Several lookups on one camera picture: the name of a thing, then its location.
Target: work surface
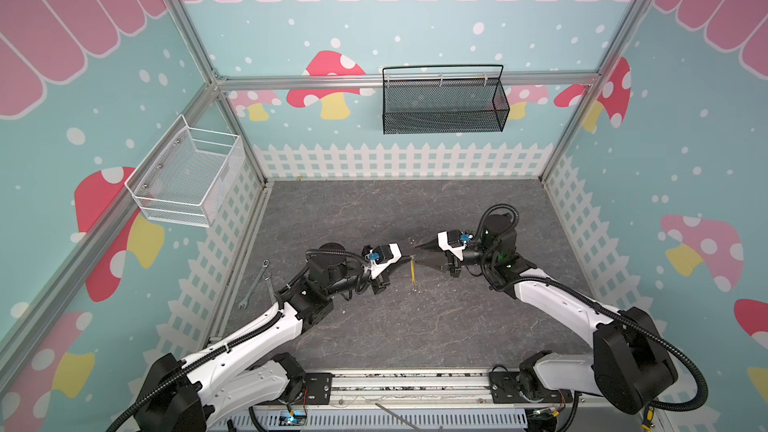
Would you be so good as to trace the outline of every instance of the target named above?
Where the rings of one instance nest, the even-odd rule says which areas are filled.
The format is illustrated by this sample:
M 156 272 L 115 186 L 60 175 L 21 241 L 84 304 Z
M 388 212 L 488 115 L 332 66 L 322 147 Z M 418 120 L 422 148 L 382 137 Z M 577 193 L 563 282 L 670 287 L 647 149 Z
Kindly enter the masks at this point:
M 553 278 L 589 294 L 537 180 L 275 182 L 226 332 L 270 306 L 262 285 L 245 310 L 236 305 L 264 259 L 269 259 L 268 271 L 280 287 L 301 270 L 308 248 L 338 242 L 360 253 L 366 244 L 398 242 L 412 250 L 441 231 L 474 231 L 485 209 L 499 202 L 520 212 L 518 252 Z M 415 291 L 408 266 L 390 280 L 389 288 L 377 296 L 370 288 L 354 294 L 350 302 L 336 296 L 329 316 L 273 354 L 290 352 L 304 369 L 511 368 L 530 352 L 590 350 L 544 312 L 488 290 L 482 277 L 466 270 L 460 278 L 451 278 L 417 264 Z

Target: white polka dot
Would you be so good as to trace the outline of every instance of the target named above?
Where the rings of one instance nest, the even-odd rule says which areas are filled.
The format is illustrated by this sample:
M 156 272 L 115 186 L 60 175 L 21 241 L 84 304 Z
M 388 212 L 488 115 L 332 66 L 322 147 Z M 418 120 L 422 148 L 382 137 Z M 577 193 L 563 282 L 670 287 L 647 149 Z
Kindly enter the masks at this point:
M 701 223 L 701 219 L 698 217 L 683 216 L 683 224 L 688 227 L 696 227 Z
M 70 127 L 67 129 L 67 140 L 76 146 L 82 146 L 85 144 L 85 133 L 77 127 Z
M 339 58 L 339 63 L 341 63 L 341 66 L 344 67 L 345 69 L 351 69 L 357 65 L 354 60 L 352 60 L 351 58 L 345 55 L 342 55 Z
M 2 419 L 7 420 L 13 415 L 20 403 L 22 402 L 22 396 L 16 392 L 8 392 L 2 398 Z
M 603 97 L 607 99 L 612 93 L 614 93 L 614 83 L 609 81 L 605 84 L 605 87 L 603 87 Z
M 109 261 L 109 271 L 117 278 L 121 278 L 123 276 L 126 254 L 128 253 L 125 250 L 121 250 L 117 254 L 112 255 L 112 259 Z
M 77 327 L 79 331 L 84 331 L 91 324 L 93 318 L 94 315 L 91 312 L 83 312 L 80 314 L 80 317 L 78 317 L 78 320 L 74 321 L 74 326 Z
M 34 403 L 32 406 L 32 415 L 36 419 L 45 418 L 48 413 L 48 405 L 51 403 L 51 391 L 49 390 Z
M 744 260 L 744 246 L 741 244 L 733 244 L 730 246 L 730 256 L 735 260 Z
M 35 370 L 44 370 L 53 363 L 55 358 L 56 353 L 53 352 L 53 349 L 45 348 L 43 350 L 38 350 L 32 358 L 30 365 Z
M 681 234 L 680 231 L 677 230 L 676 228 L 673 228 L 673 229 L 669 230 L 667 232 L 667 235 L 669 235 L 670 237 L 672 237 L 673 239 L 675 239 L 678 242 L 682 242 L 683 241 L 683 234 Z
M 26 302 L 19 302 L 13 305 L 11 307 L 11 317 L 13 318 L 19 318 L 22 315 L 24 315 L 24 312 L 27 311 L 27 308 L 29 307 L 29 304 Z
M 122 167 L 111 167 L 111 168 L 105 168 L 101 171 L 101 176 L 109 182 L 110 184 L 118 184 L 121 180 L 123 180 L 123 168 Z
M 701 241 L 701 251 L 705 254 L 715 254 L 717 252 L 717 244 L 711 238 L 706 238 Z
M 721 291 L 728 292 L 730 290 L 730 281 L 727 278 L 721 275 L 719 277 L 715 277 L 714 280 L 715 280 L 715 285 Z

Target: mesh basket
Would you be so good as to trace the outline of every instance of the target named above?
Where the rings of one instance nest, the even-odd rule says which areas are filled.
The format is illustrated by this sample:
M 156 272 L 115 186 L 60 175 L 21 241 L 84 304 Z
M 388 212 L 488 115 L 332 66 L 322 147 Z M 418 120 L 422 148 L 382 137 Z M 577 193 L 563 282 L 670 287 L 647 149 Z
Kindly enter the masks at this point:
M 184 116 L 171 129 L 177 131 L 156 145 L 125 186 L 149 220 L 209 227 L 243 166 L 243 140 L 189 127 Z
M 428 74 L 408 73 L 415 68 Z M 450 72 L 439 72 L 450 68 Z M 385 134 L 500 132 L 509 114 L 504 66 L 404 66 L 382 70 Z

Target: silver wrench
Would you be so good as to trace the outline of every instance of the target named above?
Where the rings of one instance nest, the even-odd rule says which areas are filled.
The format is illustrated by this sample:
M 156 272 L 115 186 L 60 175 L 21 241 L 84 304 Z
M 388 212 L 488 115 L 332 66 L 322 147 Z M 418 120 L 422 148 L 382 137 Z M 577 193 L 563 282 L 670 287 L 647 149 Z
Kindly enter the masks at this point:
M 245 298 L 240 301 L 240 303 L 237 305 L 237 308 L 248 307 L 248 299 L 250 298 L 254 290 L 256 290 L 256 286 L 259 284 L 259 281 L 264 276 L 264 272 L 266 272 L 266 268 L 267 266 L 269 266 L 269 264 L 270 264 L 270 261 L 268 260 L 264 261 L 264 265 L 261 266 L 261 270 L 259 270 L 259 273 L 256 274 L 256 280 L 254 280 L 254 284 L 250 286 L 250 288 L 248 289 L 248 293 L 245 294 Z

